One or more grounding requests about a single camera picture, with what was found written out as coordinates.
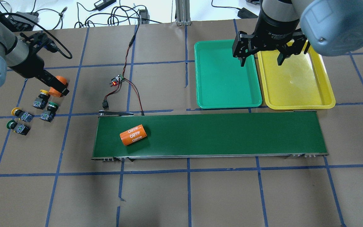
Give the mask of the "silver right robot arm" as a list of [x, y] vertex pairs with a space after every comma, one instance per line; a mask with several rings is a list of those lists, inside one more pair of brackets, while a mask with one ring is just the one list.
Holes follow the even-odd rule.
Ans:
[[278, 50], [281, 66], [310, 47], [322, 56], [362, 48], [363, 0], [261, 0], [254, 32], [238, 32], [232, 56], [243, 67], [251, 55]]

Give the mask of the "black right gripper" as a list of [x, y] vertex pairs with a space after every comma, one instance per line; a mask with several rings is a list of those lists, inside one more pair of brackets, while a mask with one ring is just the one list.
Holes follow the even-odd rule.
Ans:
[[281, 66], [291, 55], [308, 53], [310, 42], [297, 28], [300, 16], [292, 0], [260, 0], [260, 12], [252, 34], [239, 31], [232, 46], [232, 56], [244, 67], [246, 58], [260, 51], [278, 50], [277, 64]]

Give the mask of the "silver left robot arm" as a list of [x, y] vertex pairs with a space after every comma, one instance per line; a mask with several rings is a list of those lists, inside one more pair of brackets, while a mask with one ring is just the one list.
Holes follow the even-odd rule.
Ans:
[[[4, 19], [6, 13], [0, 14]], [[10, 68], [25, 79], [36, 78], [46, 86], [54, 88], [61, 96], [69, 93], [67, 83], [60, 81], [44, 68], [44, 61], [38, 52], [45, 48], [49, 52], [64, 54], [68, 49], [49, 31], [37, 32], [20, 37], [0, 22], [0, 87], [5, 83]]]

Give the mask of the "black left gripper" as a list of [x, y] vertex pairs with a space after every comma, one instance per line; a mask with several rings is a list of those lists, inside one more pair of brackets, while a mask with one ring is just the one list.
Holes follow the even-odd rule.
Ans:
[[37, 55], [34, 47], [29, 47], [29, 53], [23, 62], [8, 67], [25, 79], [37, 78], [47, 83], [50, 96], [66, 96], [69, 93], [68, 80], [63, 76], [53, 76], [45, 70], [44, 61]]

